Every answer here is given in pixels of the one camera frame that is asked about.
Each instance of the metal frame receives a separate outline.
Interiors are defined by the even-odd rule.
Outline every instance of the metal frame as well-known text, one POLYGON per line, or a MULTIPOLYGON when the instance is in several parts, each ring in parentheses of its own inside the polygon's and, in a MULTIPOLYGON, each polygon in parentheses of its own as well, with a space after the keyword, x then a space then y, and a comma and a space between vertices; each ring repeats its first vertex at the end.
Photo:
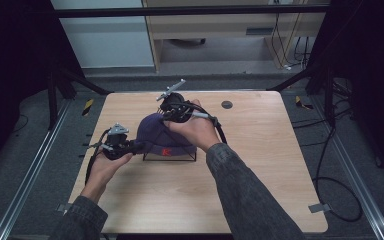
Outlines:
POLYGON ((72 100, 64 100, 63 105, 61 106, 61 110, 59 111, 59 119, 56 122, 55 127, 52 130, 49 130, 46 134, 45 139, 43 140, 32 164, 30 165, 29 170, 26 173, 26 176, 23 179, 23 182, 18 188, 17 193, 15 194, 11 204, 5 212, 5 215, 2 217, 2 220, 0 221, 0 239, 8 238, 12 227, 14 226, 14 223, 17 220, 17 217, 20 214, 24 203, 27 200, 30 190, 36 182, 40 169, 42 168, 43 163, 48 156, 52 144, 58 135, 60 127, 64 122, 71 101, 72 100))
POLYGON ((149 8, 103 8, 64 9, 54 11, 26 11, 32 17, 96 18, 170 15, 220 15, 220 14, 266 14, 266 13, 318 13, 332 9, 329 4, 291 5, 230 5, 230 6, 188 6, 149 8))
MULTIPOLYGON (((114 8, 114 9, 70 9, 54 11, 26 10, 27 17, 57 18, 97 18, 97 17, 132 17, 132 16, 169 16, 169 15, 221 15, 221 14, 270 14, 270 13, 318 13, 335 10, 329 4, 311 5, 232 5, 232 6, 197 6, 197 7, 154 7, 154 8, 114 8)), ((321 104, 315 100, 316 108, 321 113, 321 104)), ((0 221, 0 239, 7 239, 17 217, 24 206, 30 190, 36 181, 40 169, 65 119, 70 100, 65 100, 59 113, 59 119, 52 130, 48 131, 30 169, 21 183, 16 195, 0 221)), ((339 137, 333 139, 341 164, 353 189, 356 191, 373 231, 378 239, 384 239, 384 217, 367 186, 360 177, 339 137)))

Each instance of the dark sleeve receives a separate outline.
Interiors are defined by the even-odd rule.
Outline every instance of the dark sleeve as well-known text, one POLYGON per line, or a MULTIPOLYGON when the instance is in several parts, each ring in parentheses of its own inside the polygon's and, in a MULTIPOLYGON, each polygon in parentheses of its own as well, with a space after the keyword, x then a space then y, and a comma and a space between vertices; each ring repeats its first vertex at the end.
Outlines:
POLYGON ((99 239, 107 217, 93 201, 78 196, 49 239, 99 239))
POLYGON ((264 184, 229 146, 212 146, 207 152, 207 165, 236 240, 305 239, 264 184))

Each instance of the purple cloth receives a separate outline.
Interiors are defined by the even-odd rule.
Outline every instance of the purple cloth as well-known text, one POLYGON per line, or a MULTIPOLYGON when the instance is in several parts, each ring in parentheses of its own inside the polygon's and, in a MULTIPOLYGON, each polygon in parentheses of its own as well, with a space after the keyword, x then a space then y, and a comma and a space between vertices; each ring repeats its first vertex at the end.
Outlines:
POLYGON ((160 156, 191 155, 196 152, 182 135, 170 131, 162 122, 162 115, 153 113, 139 124, 135 144, 145 144, 138 154, 153 153, 160 156))

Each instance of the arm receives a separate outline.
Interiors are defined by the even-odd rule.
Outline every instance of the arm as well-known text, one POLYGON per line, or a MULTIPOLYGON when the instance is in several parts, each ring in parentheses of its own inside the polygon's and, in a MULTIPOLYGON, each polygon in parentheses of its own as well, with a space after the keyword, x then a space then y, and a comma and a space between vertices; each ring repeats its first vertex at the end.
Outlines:
POLYGON ((210 121, 192 117, 186 123, 166 125, 207 153, 207 165, 235 239, 305 239, 252 170, 232 149, 220 143, 210 121))
POLYGON ((86 186, 49 239, 99 239, 108 214, 97 205, 98 201, 115 172, 131 158, 129 153, 110 161, 98 154, 86 186))

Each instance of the wooden tabletop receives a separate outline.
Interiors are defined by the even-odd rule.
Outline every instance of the wooden tabletop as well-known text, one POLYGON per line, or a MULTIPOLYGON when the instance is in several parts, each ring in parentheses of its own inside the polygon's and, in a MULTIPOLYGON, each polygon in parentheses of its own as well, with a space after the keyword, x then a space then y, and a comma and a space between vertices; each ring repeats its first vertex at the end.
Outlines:
MULTIPOLYGON (((318 199, 278 92, 179 92, 186 100, 199 99, 222 124, 227 142, 267 186, 303 232, 327 230, 323 213, 308 206, 318 199), (233 107, 224 109, 223 101, 233 107)), ((128 140, 137 127, 157 111, 161 92, 108 95, 91 144, 104 130, 120 123, 128 140)), ((69 202, 80 194, 93 149, 86 153, 69 202)), ((196 162, 143 161, 136 155, 107 185, 99 205, 109 214, 105 233, 229 233, 214 178, 197 152, 196 162)))

